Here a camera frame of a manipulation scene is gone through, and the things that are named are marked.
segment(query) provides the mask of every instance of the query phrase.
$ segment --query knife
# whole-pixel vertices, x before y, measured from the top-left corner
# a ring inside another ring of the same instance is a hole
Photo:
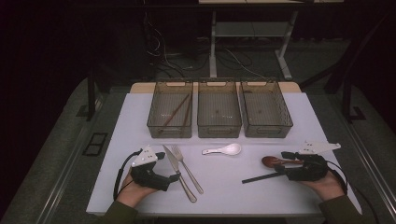
[[[187,186],[186,182],[183,179],[183,176],[181,176],[181,173],[178,170],[178,161],[177,161],[176,157],[174,156],[174,154],[172,154],[172,152],[166,146],[163,145],[163,149],[165,149],[166,156],[168,157],[169,161],[171,162],[172,167],[174,168],[176,173],[178,175],[180,175],[180,178],[178,180],[180,181],[181,186],[183,187],[184,191],[186,192],[187,197],[189,197],[189,199],[192,203],[195,203],[197,201],[197,198],[195,197],[195,195],[191,192],[191,190]]]

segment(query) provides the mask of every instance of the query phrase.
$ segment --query gray floor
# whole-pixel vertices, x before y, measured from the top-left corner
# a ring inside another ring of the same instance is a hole
[[[250,71],[283,80],[274,55],[274,49],[280,46],[280,42],[261,39],[251,47],[252,43],[244,41],[239,42],[244,47],[237,49],[228,46],[229,43],[223,45],[219,42],[218,57],[223,63],[218,61],[218,77],[256,76],[241,69],[233,61],[233,56],[224,50],[226,48],[243,64],[248,64],[251,60],[251,66],[247,66]],[[285,58],[293,81],[300,83],[335,63],[347,46],[348,42],[345,40],[291,42]],[[203,52],[197,60],[171,55],[168,60],[180,67],[199,68],[203,64],[204,67],[198,71],[182,71],[186,77],[208,77],[208,62],[205,62],[208,51],[203,49]],[[173,69],[163,69],[166,72],[159,72],[158,77],[180,76]],[[329,142],[342,145],[334,153],[349,176],[350,183],[359,188],[373,204],[380,223],[395,223],[386,203],[387,194],[394,192],[380,189],[378,183],[383,184],[385,181],[390,189],[396,189],[396,136],[356,88],[352,93],[352,106],[358,106],[367,120],[346,123],[340,115],[341,92],[335,95],[325,94],[322,89],[325,82],[326,78],[323,78],[304,91],[308,94]],[[98,112],[88,122],[84,117],[76,116],[81,107],[87,104],[86,81],[76,88],[1,223],[91,223],[96,220],[96,216],[87,214],[85,209],[106,154],[106,144],[111,138],[128,90],[129,87],[117,87],[110,93],[98,94]],[[93,133],[108,133],[104,150],[98,157],[83,156],[81,152]],[[375,162],[381,178],[367,172],[370,167],[367,168],[360,159],[362,149]],[[367,203],[356,194],[363,214],[371,216]],[[289,224],[319,224],[323,217],[295,217],[286,220]],[[241,219],[233,223],[247,221],[250,223],[252,220]],[[255,219],[253,222],[275,223],[265,222],[263,219]]]

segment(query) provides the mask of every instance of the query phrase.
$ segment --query metal fork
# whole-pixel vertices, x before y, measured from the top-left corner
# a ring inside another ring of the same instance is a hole
[[[183,164],[184,168],[186,169],[187,173],[189,174],[192,183],[194,184],[194,186],[197,188],[198,192],[200,194],[204,193],[204,190],[201,188],[201,186],[198,184],[198,181],[195,179],[195,177],[192,175],[191,171],[189,170],[189,168],[187,167],[186,163],[184,163],[183,161],[183,155],[181,154],[180,149],[178,149],[178,146],[172,146],[172,152],[174,153],[176,159],[178,161],[181,162],[181,164]]]

